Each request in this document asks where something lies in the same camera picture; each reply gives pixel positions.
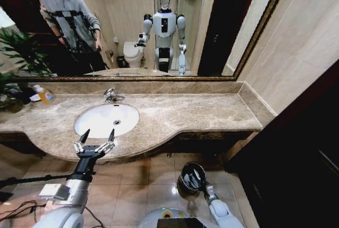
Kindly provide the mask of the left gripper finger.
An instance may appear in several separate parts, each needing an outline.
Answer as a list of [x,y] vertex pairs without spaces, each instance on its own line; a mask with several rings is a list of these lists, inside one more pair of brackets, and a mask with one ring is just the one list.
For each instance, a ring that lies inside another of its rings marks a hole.
[[76,151],[76,154],[78,153],[83,153],[84,152],[84,148],[83,148],[83,144],[86,142],[88,135],[90,133],[90,129],[88,129],[80,138],[78,141],[74,142],[74,148]]
[[115,130],[112,129],[108,140],[104,144],[102,144],[100,147],[98,147],[98,153],[104,153],[104,154],[109,153],[115,147],[114,140],[115,140]]

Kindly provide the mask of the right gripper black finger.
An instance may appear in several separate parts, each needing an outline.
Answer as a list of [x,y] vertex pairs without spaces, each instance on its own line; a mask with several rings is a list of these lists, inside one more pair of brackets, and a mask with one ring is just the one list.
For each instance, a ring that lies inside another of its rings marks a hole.
[[184,182],[187,185],[200,185],[201,178],[199,176],[199,173],[196,170],[194,170],[193,173],[186,173],[184,175]]

